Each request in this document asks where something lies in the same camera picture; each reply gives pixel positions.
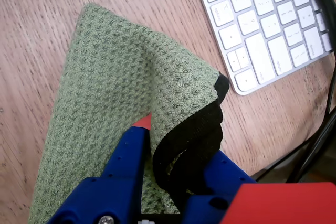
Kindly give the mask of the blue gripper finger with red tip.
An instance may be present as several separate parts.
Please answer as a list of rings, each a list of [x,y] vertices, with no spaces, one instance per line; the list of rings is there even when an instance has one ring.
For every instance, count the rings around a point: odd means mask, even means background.
[[[207,192],[189,198],[181,223],[220,223],[241,185],[256,183],[222,151],[213,156],[203,177]]]
[[[152,114],[141,118],[122,134],[101,177],[142,181],[151,119]]]

